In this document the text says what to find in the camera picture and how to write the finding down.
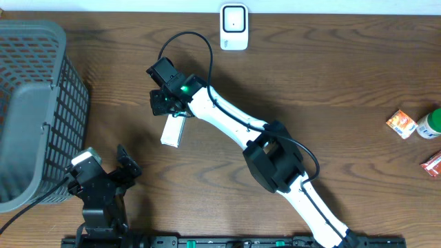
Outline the white green medicine box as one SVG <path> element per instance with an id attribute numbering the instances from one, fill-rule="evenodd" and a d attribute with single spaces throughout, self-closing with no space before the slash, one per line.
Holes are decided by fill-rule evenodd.
<path id="1" fill-rule="evenodd" d="M 161 143 L 178 148 L 184 129 L 186 118 L 184 116 L 173 117 L 171 114 L 167 117 Z"/>

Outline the small orange snack box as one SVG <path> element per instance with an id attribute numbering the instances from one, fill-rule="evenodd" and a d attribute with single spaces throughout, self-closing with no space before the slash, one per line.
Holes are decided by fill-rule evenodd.
<path id="1" fill-rule="evenodd" d="M 397 110 L 386 124 L 402 139 L 409 138 L 418 127 L 418 124 L 402 110 Z"/>

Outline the green lid white jar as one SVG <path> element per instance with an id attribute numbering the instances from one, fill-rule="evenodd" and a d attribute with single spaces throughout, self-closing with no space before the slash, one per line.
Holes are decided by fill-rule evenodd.
<path id="1" fill-rule="evenodd" d="M 425 139 L 433 139 L 440 136 L 440 113 L 438 108 L 423 116 L 418 122 L 417 133 Z"/>

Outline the red Top chocolate bar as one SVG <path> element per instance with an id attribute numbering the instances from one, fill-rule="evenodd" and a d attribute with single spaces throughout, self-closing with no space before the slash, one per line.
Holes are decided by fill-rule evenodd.
<path id="1" fill-rule="evenodd" d="M 434 154 L 425 163 L 420 166 L 423 168 L 430 176 L 437 177 L 440 175 L 440 161 L 441 161 L 441 151 Z"/>

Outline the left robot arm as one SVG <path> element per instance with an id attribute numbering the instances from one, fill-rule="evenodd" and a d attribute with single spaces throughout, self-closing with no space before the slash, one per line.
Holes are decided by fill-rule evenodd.
<path id="1" fill-rule="evenodd" d="M 117 161 L 121 164 L 105 172 L 102 159 L 89 147 L 72 160 L 67 168 L 68 192 L 83 201 L 84 223 L 73 240 L 62 240 L 62 247 L 144 247 L 148 241 L 142 234 L 130 230 L 124 195 L 135 185 L 142 169 L 126 152 L 117 146 Z"/>

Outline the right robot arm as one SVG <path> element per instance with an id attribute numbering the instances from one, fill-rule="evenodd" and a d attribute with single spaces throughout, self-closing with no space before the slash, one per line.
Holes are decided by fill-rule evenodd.
<path id="1" fill-rule="evenodd" d="M 319 245 L 350 247 L 349 228 L 319 197 L 302 163 L 301 153 L 310 150 L 293 140 L 282 123 L 266 123 L 244 113 L 201 77 L 176 70 L 166 57 L 146 72 L 159 86 L 150 92 L 154 115 L 195 116 L 216 127 L 242 148 L 254 179 L 298 212 Z"/>

